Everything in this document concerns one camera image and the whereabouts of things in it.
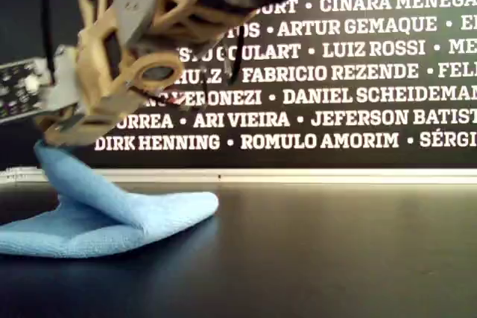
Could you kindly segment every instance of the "black wall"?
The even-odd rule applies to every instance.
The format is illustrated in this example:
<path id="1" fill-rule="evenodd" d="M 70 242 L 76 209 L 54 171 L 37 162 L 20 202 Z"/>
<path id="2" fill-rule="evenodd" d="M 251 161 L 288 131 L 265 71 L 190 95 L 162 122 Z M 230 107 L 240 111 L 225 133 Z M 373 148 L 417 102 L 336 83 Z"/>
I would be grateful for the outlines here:
<path id="1" fill-rule="evenodd" d="M 42 56 L 39 1 L 1 0 L 0 62 Z M 74 44 L 81 27 L 76 0 L 52 1 L 55 42 Z M 131 118 L 128 125 L 148 120 L 155 128 L 147 128 L 148 121 L 143 128 L 122 129 L 121 125 L 107 139 L 78 154 L 102 168 L 473 168 L 477 159 L 477 0 L 348 1 L 352 10 L 337 4 L 330 11 L 329 0 L 291 0 L 272 14 L 264 10 L 250 24 L 245 49 L 246 54 L 255 45 L 259 50 L 254 59 L 244 62 L 241 82 L 232 88 L 218 74 L 222 65 L 214 55 L 209 64 L 218 76 L 209 85 L 211 100 L 234 91 L 242 104 L 212 103 L 200 117 L 145 106 L 137 114 L 143 116 Z M 335 27 L 315 34 L 311 22 L 321 30 L 325 23 Z M 301 35 L 294 24 L 301 24 Z M 307 33 L 307 26 L 313 34 Z M 235 45 L 232 36 L 229 44 Z M 268 47 L 270 57 L 260 60 L 267 57 Z M 280 56 L 284 48 L 288 58 L 285 53 Z M 187 65 L 190 70 L 197 67 L 193 61 Z M 383 65 L 388 71 L 393 66 L 408 71 L 391 71 L 375 79 L 380 74 L 376 69 Z M 304 81 L 291 81 L 298 66 L 317 69 L 319 78 L 306 75 Z M 267 73 L 268 82 L 254 82 Z M 184 79 L 190 78 L 194 79 L 188 72 Z M 383 98 L 385 87 L 388 98 L 381 101 L 376 94 Z M 177 89 L 197 92 L 189 94 L 191 100 L 200 94 L 200 87 L 190 84 L 179 84 Z M 310 91 L 328 91 L 331 103 L 311 103 Z M 280 120 L 260 123 L 256 121 L 259 112 Z M 312 125 L 317 112 L 326 113 L 327 125 Z M 161 117 L 152 120 L 151 115 Z M 241 127 L 240 121 L 234 127 L 230 119 L 238 117 L 249 118 L 248 127 Z M 217 120 L 219 127 L 212 122 L 207 126 L 206 121 L 200 127 L 202 118 Z M 281 127 L 268 127 L 278 124 Z M 34 165 L 31 147 L 37 133 L 31 124 L 2 128 L 2 165 Z M 129 148 L 125 145 L 128 136 L 134 137 Z M 165 148 L 179 138 L 190 139 L 185 136 L 196 136 L 209 146 Z M 141 147 L 145 142 L 151 147 Z"/>

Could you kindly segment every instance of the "printed name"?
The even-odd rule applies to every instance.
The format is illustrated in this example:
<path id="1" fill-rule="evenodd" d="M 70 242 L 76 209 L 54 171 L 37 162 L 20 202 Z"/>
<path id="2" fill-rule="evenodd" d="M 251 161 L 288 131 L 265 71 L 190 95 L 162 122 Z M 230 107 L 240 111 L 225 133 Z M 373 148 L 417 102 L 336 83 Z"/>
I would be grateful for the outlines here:
<path id="1" fill-rule="evenodd" d="M 235 89 L 224 91 L 209 91 L 208 97 L 203 91 L 170 92 L 161 97 L 179 98 L 183 95 L 184 104 L 187 106 L 260 106 L 262 105 L 261 89 Z M 149 100 L 145 104 L 148 107 L 164 106 L 155 100 Z"/>
<path id="2" fill-rule="evenodd" d="M 245 45 L 242 49 L 243 60 L 290 60 L 300 58 L 300 43 L 293 44 L 269 44 L 269 45 Z M 208 50 L 201 59 L 195 57 L 188 48 L 179 50 L 180 60 L 184 63 L 212 60 L 224 61 L 236 59 L 237 46 L 232 45 L 226 51 L 223 46 Z"/>
<path id="3" fill-rule="evenodd" d="M 290 127 L 286 112 L 198 113 L 194 128 L 268 128 Z"/>
<path id="4" fill-rule="evenodd" d="M 425 40 L 323 42 L 324 58 L 424 56 Z"/>
<path id="5" fill-rule="evenodd" d="M 345 34 L 406 34 L 437 31 L 436 16 L 409 16 L 400 18 L 348 18 L 341 22 L 328 20 L 294 20 L 281 22 L 277 36 L 313 36 Z"/>
<path id="6" fill-rule="evenodd" d="M 399 133 L 241 134 L 242 150 L 398 148 Z"/>
<path id="7" fill-rule="evenodd" d="M 320 10 L 324 13 L 475 6 L 477 0 L 320 0 Z"/>
<path id="8" fill-rule="evenodd" d="M 134 150 L 219 150 L 218 135 L 202 136 L 105 136 L 100 137 L 96 151 Z"/>

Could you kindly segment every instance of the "gray plastic part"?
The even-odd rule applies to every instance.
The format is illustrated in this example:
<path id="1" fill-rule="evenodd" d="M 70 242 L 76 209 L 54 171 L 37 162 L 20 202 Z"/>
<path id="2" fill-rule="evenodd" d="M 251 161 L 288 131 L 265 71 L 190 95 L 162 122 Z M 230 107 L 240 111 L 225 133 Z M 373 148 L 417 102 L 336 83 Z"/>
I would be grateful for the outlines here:
<path id="1" fill-rule="evenodd" d="M 152 23 L 156 5 L 157 0 L 114 0 L 121 45 L 129 48 L 142 37 Z"/>
<path id="2" fill-rule="evenodd" d="M 69 56 L 68 51 L 61 51 L 62 48 L 58 48 L 57 56 L 54 58 L 57 83 L 54 87 L 47 87 L 41 91 L 44 103 L 42 109 L 46 112 L 55 112 L 80 101 L 75 59 Z"/>

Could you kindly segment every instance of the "banner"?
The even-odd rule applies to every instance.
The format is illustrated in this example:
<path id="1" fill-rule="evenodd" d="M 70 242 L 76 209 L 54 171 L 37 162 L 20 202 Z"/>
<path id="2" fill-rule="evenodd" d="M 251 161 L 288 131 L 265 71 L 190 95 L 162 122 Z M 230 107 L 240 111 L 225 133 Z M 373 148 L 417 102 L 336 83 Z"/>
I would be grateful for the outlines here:
<path id="1" fill-rule="evenodd" d="M 0 60 L 42 56 L 40 0 L 3 0 Z M 73 45 L 77 0 L 52 0 L 54 41 Z M 225 83 L 228 48 L 187 70 L 170 95 L 209 106 L 185 114 L 149 101 L 78 151 L 97 168 L 474 168 L 477 0 L 288 0 L 246 25 L 243 68 Z M 30 124 L 3 127 L 7 160 L 30 165 Z"/>

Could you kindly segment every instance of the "blue microfiber towel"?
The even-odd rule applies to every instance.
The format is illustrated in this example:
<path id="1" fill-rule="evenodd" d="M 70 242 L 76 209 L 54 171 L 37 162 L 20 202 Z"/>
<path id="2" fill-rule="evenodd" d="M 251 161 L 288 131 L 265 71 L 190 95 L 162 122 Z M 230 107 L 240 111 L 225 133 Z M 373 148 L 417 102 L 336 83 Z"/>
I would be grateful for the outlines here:
<path id="1" fill-rule="evenodd" d="M 131 251 L 214 215 L 213 193 L 144 195 L 124 191 L 67 150 L 38 142 L 35 153 L 59 206 L 0 226 L 0 254 L 92 258 Z"/>

